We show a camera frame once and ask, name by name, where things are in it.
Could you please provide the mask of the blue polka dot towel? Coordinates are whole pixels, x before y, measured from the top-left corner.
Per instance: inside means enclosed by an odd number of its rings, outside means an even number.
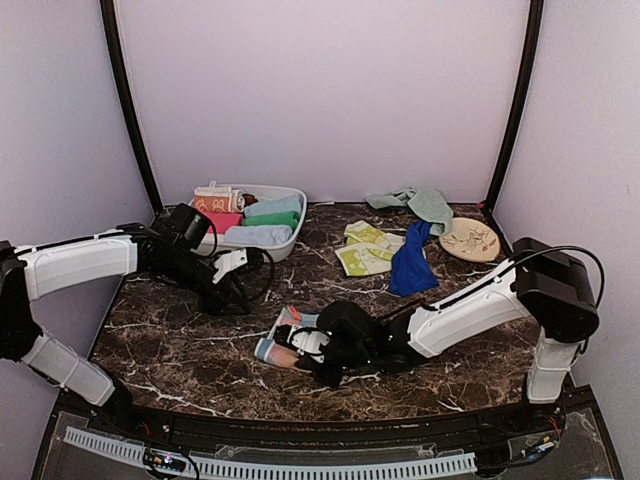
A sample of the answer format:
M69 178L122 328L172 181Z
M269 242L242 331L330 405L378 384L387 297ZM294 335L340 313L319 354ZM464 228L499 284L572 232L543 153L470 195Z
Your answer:
M295 369L295 363L298 361L299 356L293 350L275 341L275 331L283 325L315 327L317 317L317 314L302 313L292 306L283 307L269 333L258 341L254 350L255 358L268 365Z

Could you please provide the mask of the orange bunny towel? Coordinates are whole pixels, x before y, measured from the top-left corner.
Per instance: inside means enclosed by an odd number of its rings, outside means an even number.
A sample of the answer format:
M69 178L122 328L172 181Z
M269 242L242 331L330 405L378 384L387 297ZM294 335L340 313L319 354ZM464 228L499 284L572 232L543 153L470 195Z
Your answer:
M245 191L232 186L206 186L194 189L193 206L200 212L242 213Z

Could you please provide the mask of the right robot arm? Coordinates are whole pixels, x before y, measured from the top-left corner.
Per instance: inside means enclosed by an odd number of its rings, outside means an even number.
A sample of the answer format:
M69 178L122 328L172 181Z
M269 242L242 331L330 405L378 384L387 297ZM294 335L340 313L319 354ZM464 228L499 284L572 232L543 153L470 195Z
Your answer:
M354 369L401 373L494 327L525 317L540 327L526 375L525 400L510 413L521 434L534 432L549 416L565 377L599 327L602 288L591 285L578 246L551 247L524 237L506 260L472 285L432 304L400 308L390 320L375 320L353 302L324 308L312 327L292 327L284 342L298 365L329 387Z

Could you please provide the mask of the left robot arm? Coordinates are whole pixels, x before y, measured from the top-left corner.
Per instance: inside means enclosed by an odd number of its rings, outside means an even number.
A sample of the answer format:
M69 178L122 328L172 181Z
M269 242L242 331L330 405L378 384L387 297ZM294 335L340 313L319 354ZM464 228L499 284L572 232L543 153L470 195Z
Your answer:
M119 225L102 233L39 246L1 244L1 357L23 363L56 386L102 409L120 436L141 427L140 412L117 378L56 339L33 316L33 303L85 284L148 272L199 296L209 313L249 299L235 275L248 266L248 249L198 253L213 223L186 204L162 224Z

